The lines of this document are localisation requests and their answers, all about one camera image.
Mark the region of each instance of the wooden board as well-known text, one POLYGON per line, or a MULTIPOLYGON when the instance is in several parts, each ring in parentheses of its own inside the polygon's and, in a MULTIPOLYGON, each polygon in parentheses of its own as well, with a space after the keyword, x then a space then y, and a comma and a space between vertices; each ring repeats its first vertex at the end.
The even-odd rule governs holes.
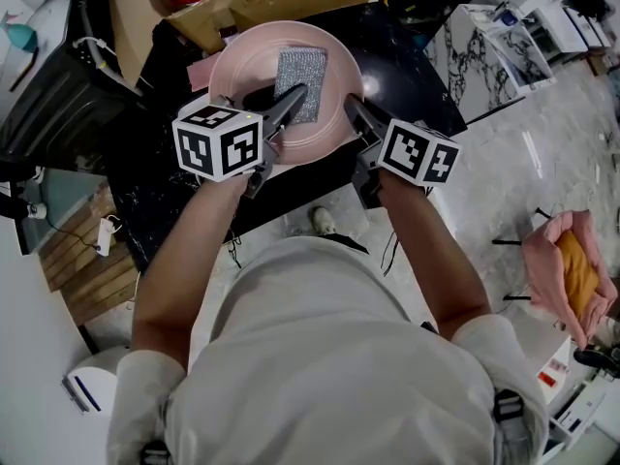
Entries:
POLYGON ((135 288, 135 283, 125 286, 123 289, 117 291, 114 294, 111 294, 99 303, 92 305, 90 308, 76 312, 73 315, 76 326, 82 326, 88 321, 92 321, 100 315, 105 314, 108 310, 111 310, 115 306, 121 305, 126 301, 129 301, 134 297, 135 288))
MULTIPOLYGON (((76 213, 76 215, 80 214, 77 221, 80 221, 73 229, 71 229, 71 234, 67 234, 65 232, 56 232, 56 234, 60 234, 60 237, 56 237, 56 234, 53 235, 49 242, 46 243, 42 247, 42 252, 46 252, 45 254, 39 253, 39 258, 41 259, 41 264, 44 270, 49 269, 57 260, 59 260, 65 253, 69 251, 69 249, 76 243, 79 242, 78 236, 84 237, 91 229, 95 226, 99 225, 102 217, 110 215, 111 213, 115 213, 116 208, 114 206, 114 201, 112 199, 112 195, 109 192, 109 187, 106 186, 100 190, 99 193, 93 195, 91 199, 76 213), (84 212, 86 214, 86 219, 80 220, 84 212), (49 250, 48 244, 54 244, 53 249, 49 250)), ((73 217, 71 217, 67 221, 67 225, 72 221, 73 217)))
POLYGON ((136 288, 136 281, 138 280, 138 271, 132 268, 121 275, 105 284, 103 287, 92 292, 88 296, 88 300, 79 303, 74 308, 70 308, 70 312, 76 325, 80 326, 84 322, 87 322, 87 317, 90 317, 93 312, 99 312, 103 309, 102 303, 107 305, 101 313, 107 312, 110 308, 118 305, 121 302, 132 299, 134 296, 134 290, 136 288))
POLYGON ((138 271, 127 246, 113 236, 107 257, 92 246, 101 219, 115 212, 106 185, 39 252, 49 289, 60 290, 78 326, 134 296, 138 271))
POLYGON ((116 246, 112 246, 107 257, 100 261, 95 260, 89 263, 62 287, 60 290, 62 297, 65 298, 67 304, 70 304, 75 298, 86 295, 91 291, 89 288, 91 282, 97 281, 99 276, 104 274, 108 268, 126 257, 129 257, 129 250, 124 243, 118 243, 116 246))

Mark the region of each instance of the marble surface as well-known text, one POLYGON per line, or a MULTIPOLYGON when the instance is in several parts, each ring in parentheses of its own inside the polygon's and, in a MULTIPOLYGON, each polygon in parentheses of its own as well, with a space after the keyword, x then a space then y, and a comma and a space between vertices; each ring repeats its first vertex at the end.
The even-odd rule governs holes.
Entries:
POLYGON ((468 123, 552 82, 525 28, 491 33, 486 9, 459 6, 425 49, 468 123))
MULTIPOLYGON (((508 293, 527 294, 527 281, 520 250, 494 246, 491 239, 524 237, 538 206, 552 214, 589 208, 610 274, 617 275, 620 270, 620 236, 616 230, 620 174, 608 153, 610 148, 620 147, 616 99, 606 78, 593 77, 585 63, 572 64, 556 77, 557 84, 534 92, 456 136, 463 155, 450 183, 435 195, 456 240, 480 274, 496 312, 510 313, 516 308, 517 302, 504 302, 502 298, 508 293), (528 135, 535 155, 528 149, 528 135)), ((371 259, 381 264, 391 234, 383 209, 361 211, 351 185, 317 203, 331 210, 341 233, 366 246, 371 259)), ((309 207, 304 205, 244 235, 238 247, 240 262, 247 263, 287 235, 307 233, 309 207)), ((236 273, 228 250, 223 248, 194 327, 192 360, 208 342, 215 314, 236 273)), ((387 280, 414 322, 430 318, 400 247, 387 280)), ((120 305, 88 324, 102 347, 129 339, 131 308, 131 303, 120 305)))
MULTIPOLYGON (((446 87, 416 48, 415 34, 385 5, 349 7, 304 21, 331 33, 351 51, 365 97, 374 104, 403 120, 422 119, 447 136, 466 129, 446 87)), ((145 270, 198 186, 191 173, 178 167, 167 121, 156 112, 132 112, 130 118, 109 129, 117 142, 108 145, 105 161, 128 246, 138 268, 145 270)), ((323 160, 267 181, 254 200, 243 199, 232 230, 247 233, 348 184, 364 146, 362 140, 348 143, 323 160)))

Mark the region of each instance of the sponge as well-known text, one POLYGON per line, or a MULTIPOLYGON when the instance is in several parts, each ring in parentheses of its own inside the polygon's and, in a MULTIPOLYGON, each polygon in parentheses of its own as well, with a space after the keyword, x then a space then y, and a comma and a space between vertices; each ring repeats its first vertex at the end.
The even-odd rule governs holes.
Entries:
POLYGON ((293 86, 305 84, 308 94, 292 124, 317 122, 321 90, 327 68, 327 50, 310 46, 287 46, 280 49, 275 79, 275 99, 293 86))

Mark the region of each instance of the white tile floor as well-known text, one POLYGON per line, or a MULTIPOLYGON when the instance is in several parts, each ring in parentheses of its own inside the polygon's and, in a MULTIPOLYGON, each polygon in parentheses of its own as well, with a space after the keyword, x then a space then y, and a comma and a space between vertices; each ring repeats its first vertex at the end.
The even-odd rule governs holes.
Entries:
MULTIPOLYGON (((526 281, 518 248, 493 246, 491 239, 524 237, 537 206, 553 214, 590 208, 611 275, 620 264, 616 231, 619 176, 606 153, 609 145, 620 147, 614 97, 606 79, 593 77, 583 63, 570 65, 556 77, 557 84, 458 135, 463 156, 449 185, 433 194, 450 230, 482 277, 495 311, 505 307, 505 294, 522 291, 526 281), (526 139, 531 139, 532 150, 526 139)), ((239 261, 246 264, 286 236, 310 233, 307 214, 316 204, 328 208, 338 231, 368 248, 372 260, 380 264, 392 231, 387 214, 382 209, 364 212, 351 185, 243 235, 237 250, 239 261)), ((192 359, 207 343, 236 271, 223 248, 194 329, 192 359)), ((412 321, 430 318, 400 247, 387 279, 400 293, 412 321)), ((131 316, 132 311, 120 305, 87 327, 104 348, 129 339, 131 316)))

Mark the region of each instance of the white marble table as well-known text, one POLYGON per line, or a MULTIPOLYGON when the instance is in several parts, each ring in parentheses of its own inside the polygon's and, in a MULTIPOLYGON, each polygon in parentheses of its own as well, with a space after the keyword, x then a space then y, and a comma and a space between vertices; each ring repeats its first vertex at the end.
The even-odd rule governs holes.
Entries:
POLYGON ((425 50, 468 123, 554 81, 525 27, 498 32, 488 19, 493 9, 458 6, 425 50))

